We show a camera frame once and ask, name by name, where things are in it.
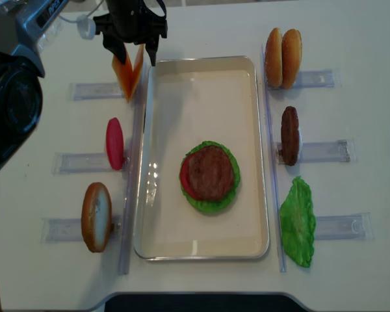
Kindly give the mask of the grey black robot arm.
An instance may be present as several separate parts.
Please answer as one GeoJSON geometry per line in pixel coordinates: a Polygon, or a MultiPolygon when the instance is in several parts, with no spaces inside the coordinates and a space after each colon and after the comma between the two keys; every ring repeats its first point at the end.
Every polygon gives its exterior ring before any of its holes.
{"type": "MultiPolygon", "coordinates": [[[[43,106],[39,80],[45,76],[37,46],[66,1],[0,1],[0,169],[37,126],[43,106]]],[[[90,36],[103,35],[103,46],[121,63],[126,43],[144,44],[151,63],[160,38],[166,38],[166,15],[143,1],[108,1],[108,14],[75,20],[91,24],[90,36]]]]}

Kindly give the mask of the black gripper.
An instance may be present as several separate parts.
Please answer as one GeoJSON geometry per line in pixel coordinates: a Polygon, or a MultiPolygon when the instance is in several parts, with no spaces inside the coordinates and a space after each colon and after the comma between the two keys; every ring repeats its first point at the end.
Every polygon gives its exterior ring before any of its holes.
{"type": "Polygon", "coordinates": [[[96,34],[103,35],[103,47],[125,64],[127,51],[124,43],[145,44],[152,66],[156,65],[159,38],[166,38],[168,24],[166,6],[157,2],[163,11],[159,16],[144,1],[108,0],[109,13],[93,17],[96,34]]]}

